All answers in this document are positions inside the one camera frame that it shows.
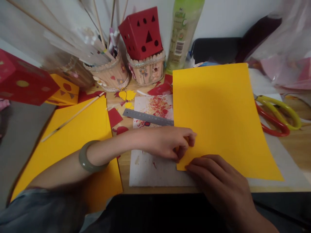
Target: metal ruler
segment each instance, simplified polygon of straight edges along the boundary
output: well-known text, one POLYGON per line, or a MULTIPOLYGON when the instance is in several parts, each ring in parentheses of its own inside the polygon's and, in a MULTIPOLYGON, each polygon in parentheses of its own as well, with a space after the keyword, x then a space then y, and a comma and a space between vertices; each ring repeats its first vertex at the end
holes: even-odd
POLYGON ((135 118, 135 119, 142 120, 142 121, 147 121, 149 123, 153 123, 153 124, 161 125, 161 126, 174 126, 173 120, 169 120, 163 117, 158 117, 158 116, 154 116, 154 115, 150 115, 146 113, 137 112, 137 111, 134 111, 128 108, 124 110, 123 116, 135 118))

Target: pen holder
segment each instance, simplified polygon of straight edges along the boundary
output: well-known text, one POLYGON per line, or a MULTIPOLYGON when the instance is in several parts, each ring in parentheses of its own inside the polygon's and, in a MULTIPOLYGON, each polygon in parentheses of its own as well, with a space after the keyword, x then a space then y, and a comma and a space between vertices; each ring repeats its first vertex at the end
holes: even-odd
POLYGON ((77 57, 71 56, 70 62, 53 70, 47 70, 50 74, 57 74, 69 82, 81 87, 82 90, 90 88, 94 79, 92 74, 87 71, 77 57))
POLYGON ((132 60, 128 53, 126 53, 126 56, 129 61, 129 69, 133 79, 135 79, 140 86, 151 85, 163 78, 164 50, 157 55, 150 56, 140 61, 132 60))
POLYGON ((95 67, 83 65, 92 73, 93 78, 107 92, 120 91, 129 84, 130 77, 122 61, 120 51, 118 51, 116 59, 108 64, 95 67))

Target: plastic bag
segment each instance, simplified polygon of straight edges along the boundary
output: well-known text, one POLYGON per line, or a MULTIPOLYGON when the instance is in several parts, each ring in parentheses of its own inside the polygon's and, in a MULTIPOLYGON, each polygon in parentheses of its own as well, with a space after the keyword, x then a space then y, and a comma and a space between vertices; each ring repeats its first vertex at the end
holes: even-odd
POLYGON ((282 24, 255 50, 273 85, 311 89, 311 1, 284 0, 282 24))

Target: plastic bottle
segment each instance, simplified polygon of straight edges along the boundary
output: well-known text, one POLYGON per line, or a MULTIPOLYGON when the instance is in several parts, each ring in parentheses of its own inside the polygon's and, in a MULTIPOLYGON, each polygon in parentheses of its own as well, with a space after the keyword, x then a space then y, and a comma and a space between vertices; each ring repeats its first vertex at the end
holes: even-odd
POLYGON ((205 0, 175 0, 173 29, 166 72, 173 73, 184 67, 186 56, 205 0))

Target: hand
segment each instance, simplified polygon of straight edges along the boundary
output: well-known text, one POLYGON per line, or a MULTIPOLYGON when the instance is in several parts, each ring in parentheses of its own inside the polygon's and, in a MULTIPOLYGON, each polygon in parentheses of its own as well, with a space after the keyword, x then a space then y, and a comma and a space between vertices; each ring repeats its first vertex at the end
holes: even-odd
POLYGON ((213 207, 238 232, 278 232, 256 210, 247 179, 221 156, 194 158, 186 170, 213 207))
POLYGON ((189 128, 162 126, 157 128, 141 128, 138 149, 149 154, 172 159, 176 162, 185 155, 189 146, 194 146, 196 133, 189 128))

